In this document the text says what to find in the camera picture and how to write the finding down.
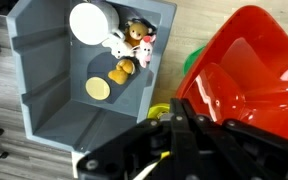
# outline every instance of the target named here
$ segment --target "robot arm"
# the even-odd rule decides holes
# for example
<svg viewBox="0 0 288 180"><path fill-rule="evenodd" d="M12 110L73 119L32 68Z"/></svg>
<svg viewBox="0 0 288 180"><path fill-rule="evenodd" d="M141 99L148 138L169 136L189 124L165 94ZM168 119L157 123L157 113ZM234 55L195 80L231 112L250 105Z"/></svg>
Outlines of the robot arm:
<svg viewBox="0 0 288 180"><path fill-rule="evenodd" d="M144 120L82 158L81 180L133 179L164 158L147 179L288 179L288 140L237 120L215 124L185 100L171 100L171 118Z"/></svg>

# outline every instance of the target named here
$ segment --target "yellow plush toy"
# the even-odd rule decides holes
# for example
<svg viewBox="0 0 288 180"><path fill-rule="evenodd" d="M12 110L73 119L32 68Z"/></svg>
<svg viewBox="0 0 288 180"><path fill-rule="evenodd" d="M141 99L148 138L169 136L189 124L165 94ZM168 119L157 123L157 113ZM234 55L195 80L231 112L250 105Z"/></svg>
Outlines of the yellow plush toy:
<svg viewBox="0 0 288 180"><path fill-rule="evenodd" d="M125 41L132 47L140 45L140 41L144 36L153 32L152 28L146 27L141 22L128 21L129 28L125 30Z"/></svg>
<svg viewBox="0 0 288 180"><path fill-rule="evenodd" d="M108 73L108 77L115 81L117 84L122 85L128 79L129 74L135 73L135 66L131 60L123 59L120 60L116 69Z"/></svg>

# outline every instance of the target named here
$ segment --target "stuffed animal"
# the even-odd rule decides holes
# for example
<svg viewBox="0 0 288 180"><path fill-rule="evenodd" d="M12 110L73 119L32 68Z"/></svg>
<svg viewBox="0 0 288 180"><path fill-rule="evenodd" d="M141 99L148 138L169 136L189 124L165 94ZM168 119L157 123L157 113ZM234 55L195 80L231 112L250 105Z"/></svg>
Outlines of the stuffed animal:
<svg viewBox="0 0 288 180"><path fill-rule="evenodd" d="M132 46L114 35L109 36L108 39L102 42L102 45L111 48L111 54L116 59L120 59L123 56L134 57Z"/></svg>
<svg viewBox="0 0 288 180"><path fill-rule="evenodd" d="M151 56L153 53L153 42L156 39L156 35L153 36L144 36L141 40L139 50L137 50L136 58L139 60L140 65L143 68L146 68L147 63L151 61Z"/></svg>
<svg viewBox="0 0 288 180"><path fill-rule="evenodd" d="M122 85L128 79L129 74L135 73L135 66L131 60L123 59L116 65L116 69L108 73L108 77L117 84Z"/></svg>
<svg viewBox="0 0 288 180"><path fill-rule="evenodd" d="M152 28L148 28L141 22L128 21L129 28L125 30L125 41L132 47L138 46L144 36L153 32Z"/></svg>

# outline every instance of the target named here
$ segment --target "yellow disc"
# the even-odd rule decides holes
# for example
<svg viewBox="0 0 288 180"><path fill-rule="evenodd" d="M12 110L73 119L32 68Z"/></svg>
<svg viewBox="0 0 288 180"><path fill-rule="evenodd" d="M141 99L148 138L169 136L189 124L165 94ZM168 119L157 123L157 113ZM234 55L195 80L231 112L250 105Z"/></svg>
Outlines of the yellow disc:
<svg viewBox="0 0 288 180"><path fill-rule="evenodd" d="M101 78L93 77L86 82L87 93L96 100L104 100L110 95L110 87Z"/></svg>

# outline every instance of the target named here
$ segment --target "red bucket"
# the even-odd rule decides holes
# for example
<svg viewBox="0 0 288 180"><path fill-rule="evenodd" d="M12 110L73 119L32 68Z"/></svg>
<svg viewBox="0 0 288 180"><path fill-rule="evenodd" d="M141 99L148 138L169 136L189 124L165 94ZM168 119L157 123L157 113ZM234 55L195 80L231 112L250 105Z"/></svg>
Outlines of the red bucket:
<svg viewBox="0 0 288 180"><path fill-rule="evenodd" d="M197 58L176 96L218 124L234 118L288 139L287 34L263 9L239 9Z"/></svg>

